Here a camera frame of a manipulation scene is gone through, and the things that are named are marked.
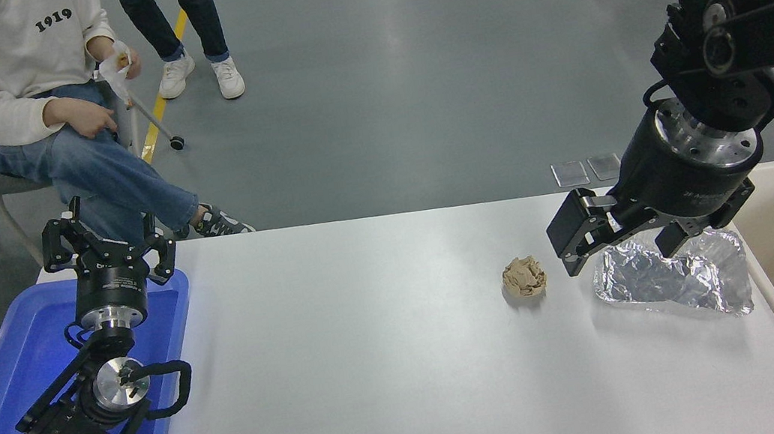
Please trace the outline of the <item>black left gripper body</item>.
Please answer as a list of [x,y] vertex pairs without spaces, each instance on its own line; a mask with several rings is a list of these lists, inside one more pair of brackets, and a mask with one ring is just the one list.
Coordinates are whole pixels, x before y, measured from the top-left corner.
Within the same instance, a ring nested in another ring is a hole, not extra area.
[[145,307],[149,267],[137,249],[107,241],[100,247],[86,242],[72,246],[77,274],[76,315],[103,307]]

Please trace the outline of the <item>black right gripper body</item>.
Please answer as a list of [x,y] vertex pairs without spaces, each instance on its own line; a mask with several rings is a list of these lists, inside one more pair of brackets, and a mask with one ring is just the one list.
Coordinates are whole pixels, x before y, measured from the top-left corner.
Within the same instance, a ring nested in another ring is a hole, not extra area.
[[714,129],[681,108],[646,112],[621,157],[611,190],[614,219],[625,227],[675,222],[684,234],[722,228],[755,187],[756,131]]

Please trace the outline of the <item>seated person's right hand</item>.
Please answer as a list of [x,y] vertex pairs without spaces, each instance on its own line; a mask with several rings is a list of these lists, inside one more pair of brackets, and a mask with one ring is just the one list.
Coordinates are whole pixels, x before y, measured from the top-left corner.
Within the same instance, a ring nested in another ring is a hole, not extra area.
[[115,111],[89,100],[66,97],[61,99],[61,113],[65,123],[87,139],[94,139],[102,130],[118,133]]

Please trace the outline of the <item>seated person's left hand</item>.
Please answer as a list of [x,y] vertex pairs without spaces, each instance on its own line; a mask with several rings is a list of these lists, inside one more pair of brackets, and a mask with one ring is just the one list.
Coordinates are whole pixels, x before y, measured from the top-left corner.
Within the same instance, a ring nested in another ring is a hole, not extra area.
[[141,60],[135,49],[110,37],[94,36],[89,38],[85,47],[98,64],[112,60],[117,71],[127,72],[125,76],[128,79],[135,78],[142,72]]

